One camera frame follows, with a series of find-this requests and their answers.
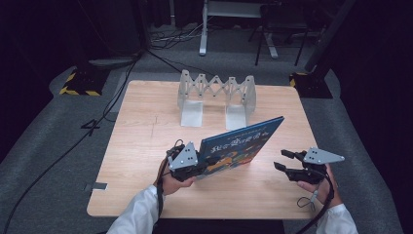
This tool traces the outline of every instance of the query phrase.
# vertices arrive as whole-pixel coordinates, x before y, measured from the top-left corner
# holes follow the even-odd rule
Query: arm
[[[338,186],[334,174],[332,173],[330,166],[328,164],[326,166],[328,175],[333,184],[334,198],[331,200],[328,210],[319,220],[317,233],[357,233],[356,224],[349,211],[346,209],[346,206],[344,206],[340,194],[338,193]],[[316,190],[315,185],[304,181],[298,181],[297,184],[309,192],[314,192]],[[323,180],[319,185],[319,195],[317,197],[322,204],[324,204],[328,192],[329,183],[326,180]]]
[[[191,186],[195,178],[191,177],[180,182],[170,175],[169,167],[165,167],[165,171],[161,172],[164,163],[166,163],[165,160],[160,166],[158,177],[163,175],[163,199],[165,200],[165,196],[176,192],[179,188]],[[157,180],[131,199],[125,211],[113,222],[108,234],[152,233],[153,226],[158,221]]]

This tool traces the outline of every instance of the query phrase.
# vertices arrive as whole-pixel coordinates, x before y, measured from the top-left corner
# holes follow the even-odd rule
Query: gray carpet
[[[287,86],[288,75],[304,71],[305,61],[315,48],[312,42],[306,44],[298,66],[293,65],[296,48],[279,49],[277,60],[263,50],[255,66],[258,41],[248,43],[250,33],[247,29],[211,32],[205,57],[198,56],[199,37],[171,49],[151,51],[185,64],[171,63],[194,74],[202,72],[194,68],[199,67],[223,79],[235,76],[243,80],[253,75],[257,85]],[[50,84],[54,99],[33,120],[0,165],[0,227],[5,226],[13,206],[34,179],[87,132],[80,127],[101,118],[125,79],[126,68],[111,71],[101,97],[59,95],[72,70],[73,67],[68,67]],[[133,68],[131,79],[178,80],[179,73],[146,53]],[[372,164],[339,98],[337,78],[330,72],[325,80],[334,98],[305,98],[302,103],[319,148],[346,156],[345,162],[332,166],[359,233],[402,233],[392,194]],[[119,106],[108,114],[108,119],[116,119],[116,109]],[[31,188],[17,207],[7,233],[98,233],[109,228],[115,217],[91,217],[86,212],[90,191],[85,191],[85,186],[93,183],[98,174],[114,123],[103,120],[99,126]],[[285,220],[285,233],[296,232],[307,222]]]

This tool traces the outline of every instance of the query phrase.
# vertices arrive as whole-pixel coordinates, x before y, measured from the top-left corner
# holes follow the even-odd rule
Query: hand
[[[328,208],[332,208],[335,207],[337,205],[340,205],[343,203],[343,201],[340,198],[340,195],[338,194],[338,187],[337,187],[337,182],[334,178],[334,174],[331,171],[330,165],[326,164],[327,167],[327,173],[330,176],[331,179],[331,183],[333,184],[333,189],[334,189],[334,198],[333,200],[331,200],[330,205],[328,206]],[[301,188],[303,188],[304,190],[307,190],[311,193],[314,193],[314,191],[316,191],[317,189],[317,185],[316,184],[311,184],[305,181],[298,181],[297,185],[300,186]],[[317,199],[324,204],[325,199],[328,196],[328,193],[330,191],[330,184],[328,183],[328,181],[326,179],[324,179],[321,184],[319,185],[319,195],[317,196]]]
[[[165,166],[165,170],[164,172],[162,172],[162,167],[164,166],[164,164],[166,164]],[[159,170],[158,170],[158,177],[162,177],[163,180],[163,188],[164,188],[164,195],[167,196],[169,194],[172,194],[174,192],[176,192],[177,190],[179,190],[179,188],[181,187],[190,187],[192,185],[192,183],[195,181],[195,177],[190,177],[188,179],[186,179],[183,182],[180,182],[178,180],[176,180],[174,177],[172,177],[172,175],[170,174],[170,170],[169,170],[169,163],[167,162],[167,160],[163,160]],[[158,185],[158,177],[154,182],[154,186]]]

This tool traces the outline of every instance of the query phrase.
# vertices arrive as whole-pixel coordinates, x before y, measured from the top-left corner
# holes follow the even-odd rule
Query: stand base
[[[297,90],[301,98],[333,98],[325,81],[314,78],[311,73],[290,74],[289,85]]]
[[[81,72],[74,69],[60,90],[61,95],[101,96],[110,70]]]

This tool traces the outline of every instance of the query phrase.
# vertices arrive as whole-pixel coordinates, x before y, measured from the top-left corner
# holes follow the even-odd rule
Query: desk
[[[131,198],[155,180],[166,151],[178,139],[201,139],[225,132],[225,95],[205,94],[203,125],[181,127],[177,106],[178,82],[131,81],[96,182],[108,183],[94,190],[88,205],[93,216],[117,216]],[[281,156],[282,149],[308,150],[316,146],[312,130],[294,88],[256,86],[257,105],[250,117],[254,124],[278,116],[285,120],[255,159],[230,171],[196,181],[167,197],[162,217],[169,218],[310,218],[310,208],[297,200],[310,197],[295,182],[274,168],[274,161],[289,168],[298,160]]]
[[[217,2],[204,0],[203,32],[201,35],[200,56],[207,54],[207,17],[237,17],[237,18],[261,18],[259,9],[262,3],[243,2]],[[271,57],[278,59],[276,47],[273,43],[272,33],[265,36]]]

